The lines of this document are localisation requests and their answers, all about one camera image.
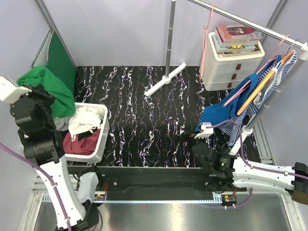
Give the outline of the green tank top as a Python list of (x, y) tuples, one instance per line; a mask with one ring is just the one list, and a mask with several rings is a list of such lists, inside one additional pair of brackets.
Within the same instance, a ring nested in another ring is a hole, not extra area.
[(48, 94), (54, 96), (55, 100), (51, 105), (54, 119), (74, 115), (76, 108), (72, 92), (45, 66), (33, 67), (29, 72), (17, 79), (16, 83), (19, 86), (30, 87), (42, 85)]

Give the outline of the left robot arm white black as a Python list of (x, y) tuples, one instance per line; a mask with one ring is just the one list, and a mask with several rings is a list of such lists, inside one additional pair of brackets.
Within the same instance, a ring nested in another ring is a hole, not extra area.
[(64, 154), (63, 139), (52, 118), (55, 97), (42, 85), (25, 87), (26, 92), (10, 104), (10, 113), (19, 127), (24, 158), (44, 181), (57, 219), (58, 231), (88, 231), (99, 223), (94, 205), (95, 191), (104, 179), (91, 167), (79, 176), (77, 190), (72, 185)]

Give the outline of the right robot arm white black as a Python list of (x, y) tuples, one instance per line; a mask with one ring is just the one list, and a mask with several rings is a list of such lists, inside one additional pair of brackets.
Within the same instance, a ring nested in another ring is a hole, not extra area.
[(275, 166), (243, 160), (227, 153), (218, 153), (205, 143), (191, 149), (193, 156), (210, 176), (218, 179), (219, 187), (229, 191), (253, 188), (291, 196), (297, 203), (308, 204), (308, 166)]

